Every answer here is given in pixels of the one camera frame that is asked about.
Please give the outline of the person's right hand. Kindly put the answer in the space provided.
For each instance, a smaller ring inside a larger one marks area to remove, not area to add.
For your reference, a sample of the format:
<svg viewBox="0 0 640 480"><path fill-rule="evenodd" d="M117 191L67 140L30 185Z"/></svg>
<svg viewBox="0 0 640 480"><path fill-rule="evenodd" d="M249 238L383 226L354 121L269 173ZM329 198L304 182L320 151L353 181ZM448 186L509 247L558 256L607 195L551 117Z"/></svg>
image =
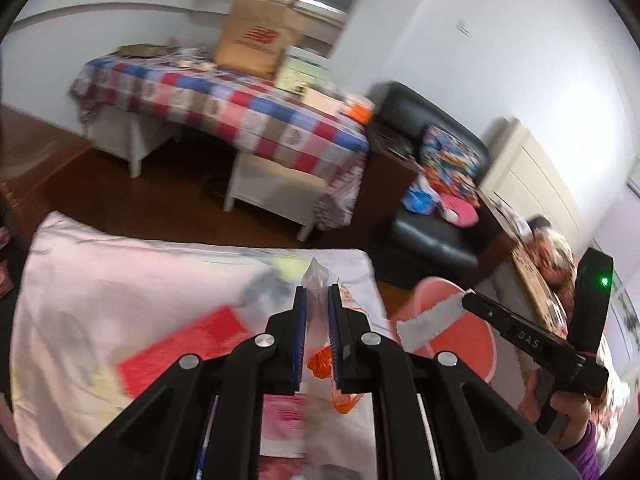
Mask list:
<svg viewBox="0 0 640 480"><path fill-rule="evenodd" d="M525 393L521 403L518 404L518 414L532 424L538 420L541 411L536 398L539 379L539 370L527 374ZM552 394L550 405L559 414L568 418L561 437L556 441L556 447L565 451L578 445L585 437L591 419L589 399L583 394L558 391Z"/></svg>

